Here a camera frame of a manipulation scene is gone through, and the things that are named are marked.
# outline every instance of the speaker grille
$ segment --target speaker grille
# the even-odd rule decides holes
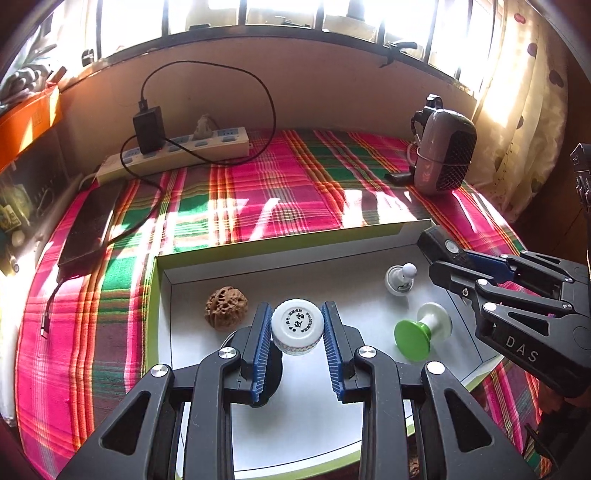
[[[475,133],[454,132],[452,134],[449,139],[445,160],[441,167],[441,173],[435,185],[438,191],[455,190],[462,185],[468,167],[470,166],[475,146]]]

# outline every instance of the orange shelf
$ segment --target orange shelf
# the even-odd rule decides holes
[[[59,98],[60,91],[54,85],[0,116],[0,172],[61,120]]]

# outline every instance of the polka dot curtain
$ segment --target polka dot curtain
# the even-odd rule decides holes
[[[474,115],[466,180],[512,222],[552,172],[567,115],[566,46],[524,0],[505,0],[502,43]]]

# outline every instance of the tablecloth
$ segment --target tablecloth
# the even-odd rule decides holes
[[[250,132],[253,149],[266,132]],[[394,189],[387,171],[406,170],[405,141],[371,134],[281,131],[256,161],[194,166],[154,176],[165,190],[157,215],[112,245],[86,277],[62,286],[49,339],[40,337],[56,262],[86,193],[56,229],[31,286],[17,351],[16,405],[24,450],[53,479],[145,371],[148,285],[157,255],[294,233],[433,218],[465,248],[514,254],[521,242],[484,197],[464,184],[425,198]],[[112,235],[143,218],[157,198],[130,181]],[[536,426],[538,383],[503,362],[474,392],[521,451],[524,426]],[[530,464],[545,470],[537,455]]]

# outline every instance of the power strip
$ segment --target power strip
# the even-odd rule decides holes
[[[196,140],[192,135],[172,140],[208,160],[215,161],[246,157],[250,150],[250,141],[244,127],[214,130],[212,137],[202,140]],[[123,161],[131,171],[142,176],[203,163],[202,160],[169,143],[147,155],[142,155],[138,147],[126,150],[123,152]],[[121,165],[119,154],[108,157],[96,173],[99,185],[121,178],[132,177]]]

